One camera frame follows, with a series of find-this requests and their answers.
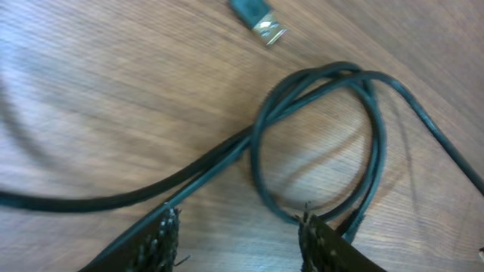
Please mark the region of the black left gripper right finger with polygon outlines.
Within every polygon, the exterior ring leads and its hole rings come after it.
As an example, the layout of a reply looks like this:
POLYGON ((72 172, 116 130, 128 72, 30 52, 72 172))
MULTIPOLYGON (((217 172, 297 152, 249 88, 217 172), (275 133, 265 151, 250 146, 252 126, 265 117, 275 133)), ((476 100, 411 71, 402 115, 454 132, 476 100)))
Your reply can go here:
POLYGON ((302 272, 385 272, 352 246, 364 215, 356 209, 337 228, 305 211, 299 221, 299 248, 302 272))

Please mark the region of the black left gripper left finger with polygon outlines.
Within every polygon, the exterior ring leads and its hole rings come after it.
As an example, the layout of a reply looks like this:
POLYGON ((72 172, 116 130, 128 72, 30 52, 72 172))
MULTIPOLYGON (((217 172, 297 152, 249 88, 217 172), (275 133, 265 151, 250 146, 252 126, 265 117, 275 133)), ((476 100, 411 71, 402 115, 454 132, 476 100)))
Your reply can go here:
POLYGON ((177 208, 153 210, 80 272, 172 272, 178 249, 179 214, 177 208))

